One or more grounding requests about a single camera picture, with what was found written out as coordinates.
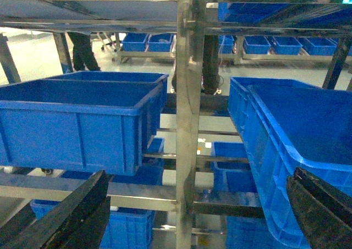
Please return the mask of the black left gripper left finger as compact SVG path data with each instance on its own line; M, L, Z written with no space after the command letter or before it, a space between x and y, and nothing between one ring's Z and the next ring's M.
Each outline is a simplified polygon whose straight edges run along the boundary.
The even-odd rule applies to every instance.
M109 176L91 175L44 217L11 236L1 248L99 248L111 211Z

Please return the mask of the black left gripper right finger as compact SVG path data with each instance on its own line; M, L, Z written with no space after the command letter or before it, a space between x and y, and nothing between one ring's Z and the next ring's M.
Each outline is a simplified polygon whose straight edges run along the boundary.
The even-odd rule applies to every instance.
M298 226L311 248L351 248L351 197L301 167L286 189Z

